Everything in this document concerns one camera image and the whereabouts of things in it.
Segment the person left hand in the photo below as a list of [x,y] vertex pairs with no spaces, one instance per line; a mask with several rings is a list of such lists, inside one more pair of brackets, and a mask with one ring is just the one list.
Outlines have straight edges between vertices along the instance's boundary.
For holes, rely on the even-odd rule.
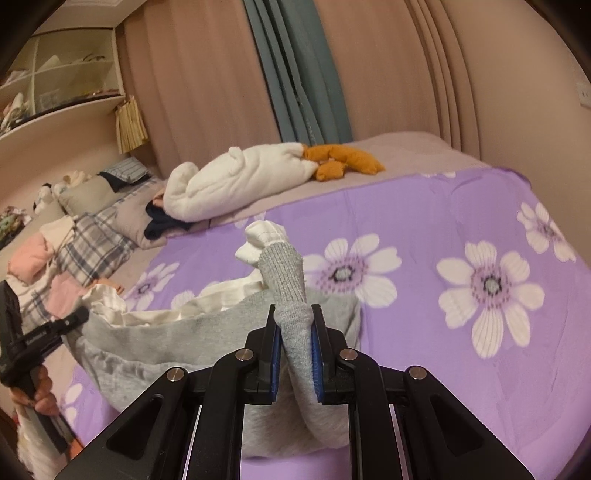
[[33,396],[28,396],[19,388],[11,388],[10,395],[15,404],[31,407],[41,415],[56,417],[60,411],[52,387],[53,382],[48,370],[42,365],[38,370],[37,390]]

